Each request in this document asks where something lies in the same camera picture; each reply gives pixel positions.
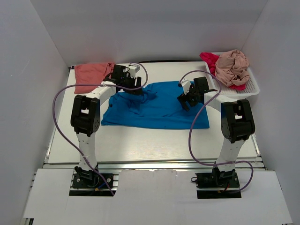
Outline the blue t-shirt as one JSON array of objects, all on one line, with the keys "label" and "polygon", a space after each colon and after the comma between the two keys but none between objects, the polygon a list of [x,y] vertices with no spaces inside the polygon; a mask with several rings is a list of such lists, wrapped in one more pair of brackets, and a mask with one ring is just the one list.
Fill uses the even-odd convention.
[{"label": "blue t-shirt", "polygon": [[183,92],[177,81],[155,82],[142,95],[118,92],[110,97],[101,124],[151,129],[207,129],[206,109],[199,103],[185,111],[177,97]]}]

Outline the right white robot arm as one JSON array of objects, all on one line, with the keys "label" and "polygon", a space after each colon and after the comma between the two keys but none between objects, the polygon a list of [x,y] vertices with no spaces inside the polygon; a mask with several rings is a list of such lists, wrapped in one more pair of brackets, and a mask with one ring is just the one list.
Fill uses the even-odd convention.
[{"label": "right white robot arm", "polygon": [[229,98],[222,95],[221,91],[210,89],[205,77],[196,78],[193,82],[182,78],[178,86],[183,89],[183,93],[177,97],[177,100],[185,111],[201,103],[202,110],[210,106],[221,113],[221,132],[224,140],[220,155],[213,167],[223,176],[231,175],[235,170],[241,147],[255,131],[249,101]]}]

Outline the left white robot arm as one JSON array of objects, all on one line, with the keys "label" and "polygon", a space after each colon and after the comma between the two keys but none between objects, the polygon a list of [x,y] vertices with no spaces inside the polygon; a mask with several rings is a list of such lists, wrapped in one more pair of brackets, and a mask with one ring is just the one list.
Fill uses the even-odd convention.
[{"label": "left white robot arm", "polygon": [[129,64],[127,67],[115,65],[100,86],[86,95],[76,95],[74,98],[71,126],[81,151],[79,165],[75,167],[78,174],[89,174],[98,169],[95,134],[100,127],[101,105],[120,90],[134,95],[143,93],[142,79],[136,75],[139,70],[137,64]]}]

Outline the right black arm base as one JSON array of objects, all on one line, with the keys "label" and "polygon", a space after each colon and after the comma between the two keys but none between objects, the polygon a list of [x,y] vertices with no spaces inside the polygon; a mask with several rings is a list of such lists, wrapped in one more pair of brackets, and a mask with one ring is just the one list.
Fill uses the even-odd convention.
[{"label": "right black arm base", "polygon": [[196,185],[197,199],[239,199],[240,183],[235,173],[231,178],[216,180],[212,173],[196,173],[191,178]]}]

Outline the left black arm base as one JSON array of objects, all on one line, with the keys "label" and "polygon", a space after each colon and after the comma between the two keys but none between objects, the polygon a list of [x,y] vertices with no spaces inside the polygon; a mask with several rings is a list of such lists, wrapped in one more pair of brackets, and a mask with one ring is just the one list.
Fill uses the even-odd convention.
[{"label": "left black arm base", "polygon": [[[115,194],[117,190],[117,174],[103,173],[103,177],[108,183],[110,189]],[[96,175],[93,181],[80,177],[74,173],[69,190],[69,196],[85,197],[113,197],[113,194],[101,177]]]}]

